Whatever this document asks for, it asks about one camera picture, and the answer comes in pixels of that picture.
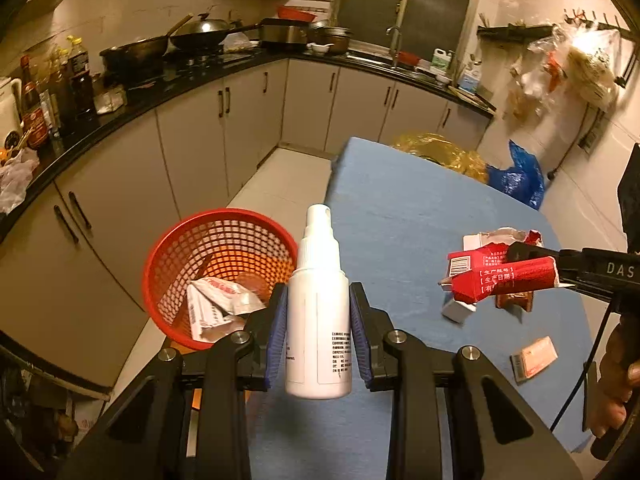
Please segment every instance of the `human hand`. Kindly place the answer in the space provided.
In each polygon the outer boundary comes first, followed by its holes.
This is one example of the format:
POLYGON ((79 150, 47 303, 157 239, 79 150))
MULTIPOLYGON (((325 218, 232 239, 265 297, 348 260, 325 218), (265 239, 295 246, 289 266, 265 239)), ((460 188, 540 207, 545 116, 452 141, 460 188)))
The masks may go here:
POLYGON ((640 361, 628 369, 620 364, 625 354, 622 326, 625 317, 611 334, 607 342, 607 352, 600 362, 600 380, 596 388, 596 408, 589 413, 588 424, 598 438, 607 430, 619 429, 626 419, 625 402, 631 398, 632 389, 640 387, 640 361))

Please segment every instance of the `red bowl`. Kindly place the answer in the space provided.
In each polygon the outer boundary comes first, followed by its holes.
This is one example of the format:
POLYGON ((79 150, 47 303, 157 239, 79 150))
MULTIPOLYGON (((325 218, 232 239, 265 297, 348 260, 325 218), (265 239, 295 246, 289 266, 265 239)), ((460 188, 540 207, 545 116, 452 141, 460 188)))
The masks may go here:
POLYGON ((405 65, 418 66, 418 63, 420 63, 420 59, 421 58, 419 56, 416 56, 411 52, 405 52, 404 50, 398 52, 398 61, 400 63, 404 63, 405 65))
POLYGON ((297 20, 299 22, 311 23, 316 15, 311 12, 293 9, 292 7, 281 6, 278 7, 278 17, 281 20, 297 20))

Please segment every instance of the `blue gripper pad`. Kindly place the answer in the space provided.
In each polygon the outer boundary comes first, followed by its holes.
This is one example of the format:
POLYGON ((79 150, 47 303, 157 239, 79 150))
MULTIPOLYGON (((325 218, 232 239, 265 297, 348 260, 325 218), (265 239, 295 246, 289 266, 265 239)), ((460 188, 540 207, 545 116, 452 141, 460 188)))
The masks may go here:
POLYGON ((372 380, 369 341, 367 340, 367 335, 364 332, 364 323, 360 316, 360 309, 358 308, 356 297, 351 290, 351 287, 349 287, 349 313, 351 316, 351 337, 356 349, 360 377, 368 388, 372 380))
POLYGON ((282 357, 282 347, 284 338, 287 335, 287 298, 289 289, 285 286, 278 300, 276 314, 271 323, 269 331, 269 342, 267 344, 267 365, 264 372, 264 382, 267 388, 271 388, 278 377, 280 368, 280 358, 282 357))

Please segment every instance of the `white spray bottle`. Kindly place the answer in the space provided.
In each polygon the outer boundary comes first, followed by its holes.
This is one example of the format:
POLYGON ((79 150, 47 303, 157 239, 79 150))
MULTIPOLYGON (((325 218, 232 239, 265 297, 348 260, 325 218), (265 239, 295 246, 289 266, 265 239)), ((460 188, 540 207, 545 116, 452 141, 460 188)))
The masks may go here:
POLYGON ((337 399, 351 392, 349 280, 323 204, 306 212, 298 267, 289 280, 286 348, 287 393, 337 399))

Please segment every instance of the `blue tablecloth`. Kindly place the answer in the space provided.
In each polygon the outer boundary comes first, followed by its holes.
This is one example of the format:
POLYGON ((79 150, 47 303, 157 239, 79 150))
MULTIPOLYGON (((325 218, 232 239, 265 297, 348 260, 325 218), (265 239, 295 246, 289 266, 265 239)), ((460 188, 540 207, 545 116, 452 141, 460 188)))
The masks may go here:
MULTIPOLYGON (((372 306, 396 328, 428 346, 455 352, 472 344, 515 384, 509 356, 551 336, 559 358, 517 389, 547 425, 572 390, 592 344, 580 297, 569 290, 537 292, 533 312, 479 303, 464 325, 442 316, 438 286, 447 254, 463 235, 502 226, 537 229, 546 247, 558 239, 539 212, 495 189, 381 144, 352 138, 337 161, 326 195, 342 268, 364 284, 372 306)), ((255 479, 381 479, 385 476, 391 393, 372 394, 353 369, 351 395, 309 401, 284 393, 284 368, 268 394, 249 403, 250 455, 255 479)), ((582 432, 584 394, 578 394, 555 435, 567 450, 582 432)), ((444 468, 449 470, 444 460, 444 468)))

